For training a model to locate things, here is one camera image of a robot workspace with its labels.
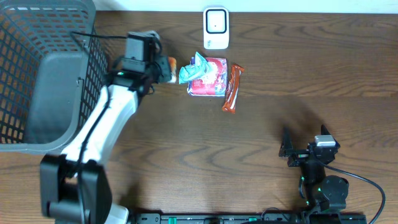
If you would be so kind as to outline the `mint green snack packet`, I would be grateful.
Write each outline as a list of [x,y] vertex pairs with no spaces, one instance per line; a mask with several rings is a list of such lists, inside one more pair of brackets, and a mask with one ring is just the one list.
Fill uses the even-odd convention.
[[207,72],[211,70],[210,64],[198,52],[195,53],[194,57],[195,63],[186,65],[182,67],[179,71],[179,84],[188,83],[192,80],[196,80],[202,76],[204,76]]

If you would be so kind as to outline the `purple red tissue pack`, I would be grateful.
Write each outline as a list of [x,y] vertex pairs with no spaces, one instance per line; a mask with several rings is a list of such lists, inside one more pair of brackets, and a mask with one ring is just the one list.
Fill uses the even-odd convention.
[[188,83],[187,93],[191,96],[224,97],[228,81],[228,64],[225,58],[207,57],[211,71]]

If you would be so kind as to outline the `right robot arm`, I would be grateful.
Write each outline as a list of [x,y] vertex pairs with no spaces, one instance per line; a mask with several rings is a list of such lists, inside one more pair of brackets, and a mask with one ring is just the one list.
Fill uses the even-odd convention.
[[288,159],[289,167],[299,167],[301,178],[299,194],[307,202],[297,217],[301,223],[321,223],[331,218],[341,223],[340,211],[346,208],[349,183],[336,175],[326,175],[326,165],[335,160],[340,144],[321,126],[321,134],[307,144],[306,149],[296,149],[289,130],[284,128],[279,150],[280,157]]

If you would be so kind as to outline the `small orange box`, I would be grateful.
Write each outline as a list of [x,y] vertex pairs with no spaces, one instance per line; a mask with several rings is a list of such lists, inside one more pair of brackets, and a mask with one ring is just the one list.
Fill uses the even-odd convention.
[[169,65],[170,65],[170,72],[171,72],[171,79],[169,83],[175,83],[177,81],[177,61],[173,57],[168,57]]

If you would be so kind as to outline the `orange red snack bar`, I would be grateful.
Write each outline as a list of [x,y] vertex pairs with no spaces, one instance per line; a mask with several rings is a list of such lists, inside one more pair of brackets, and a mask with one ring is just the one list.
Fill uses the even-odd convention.
[[228,82],[228,87],[226,89],[226,98],[222,110],[235,114],[236,112],[236,99],[239,90],[240,76],[244,73],[244,68],[233,64],[231,68],[231,78]]

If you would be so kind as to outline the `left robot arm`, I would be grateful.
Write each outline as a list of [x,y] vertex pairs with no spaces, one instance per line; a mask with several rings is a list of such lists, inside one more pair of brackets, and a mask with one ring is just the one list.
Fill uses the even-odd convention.
[[99,100],[79,133],[55,156],[40,162],[43,216],[63,223],[131,223],[128,208],[113,203],[105,167],[143,97],[155,83],[173,79],[169,58],[154,30],[130,32],[124,55],[104,74]]

